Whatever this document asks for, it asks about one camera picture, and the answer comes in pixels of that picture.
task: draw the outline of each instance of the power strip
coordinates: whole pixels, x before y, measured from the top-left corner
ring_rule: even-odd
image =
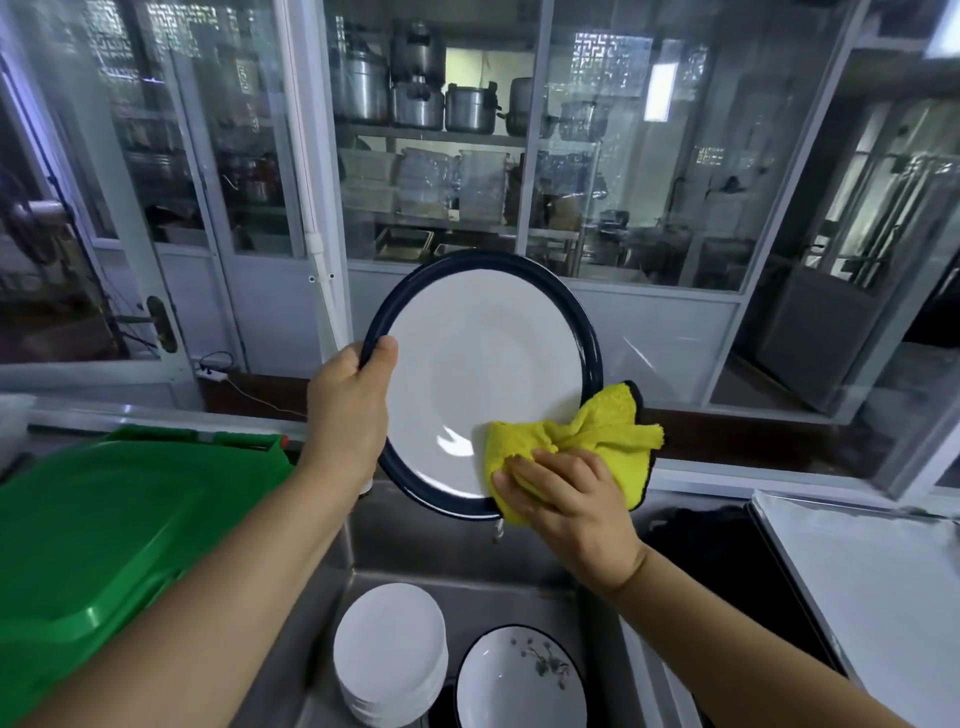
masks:
[[[226,381],[228,374],[226,372],[218,372],[216,369],[210,369],[209,367],[202,367],[194,372],[194,375],[197,379],[209,379],[210,381]]]

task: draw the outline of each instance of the sink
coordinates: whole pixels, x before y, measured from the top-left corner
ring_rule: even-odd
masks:
[[[570,655],[591,725],[643,725],[616,612],[579,587],[530,529],[507,526],[498,542],[495,534],[493,522],[441,516],[391,482],[375,482],[304,590],[232,725],[360,725],[337,687],[333,637],[350,604],[395,581],[422,587],[443,610],[448,680],[481,635],[524,624]]]

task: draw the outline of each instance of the forearm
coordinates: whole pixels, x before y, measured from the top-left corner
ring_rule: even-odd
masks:
[[[653,550],[614,604],[720,728],[909,728]]]
[[[25,725],[226,726],[355,501],[328,477],[295,471]]]

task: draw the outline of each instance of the hand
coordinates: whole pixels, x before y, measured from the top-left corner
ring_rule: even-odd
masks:
[[[582,584],[613,599],[639,570],[648,549],[607,464],[583,449],[534,450],[534,459],[508,458],[506,469],[493,474],[493,486]],[[518,477],[543,500],[518,485]]]
[[[373,477],[387,441],[387,386],[399,346],[393,336],[376,343],[360,369],[360,344],[330,359],[307,387],[307,435],[300,468],[317,470],[359,493]]]

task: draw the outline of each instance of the white plate with blue rim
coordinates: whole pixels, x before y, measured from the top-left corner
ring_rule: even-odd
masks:
[[[488,632],[457,675],[461,728],[586,728],[584,683],[566,651],[533,627]]]
[[[603,388],[584,309],[519,255],[465,251],[420,266],[373,317],[362,363],[385,334],[399,360],[380,465],[408,496],[456,518],[500,517],[483,470],[490,422],[569,422]]]

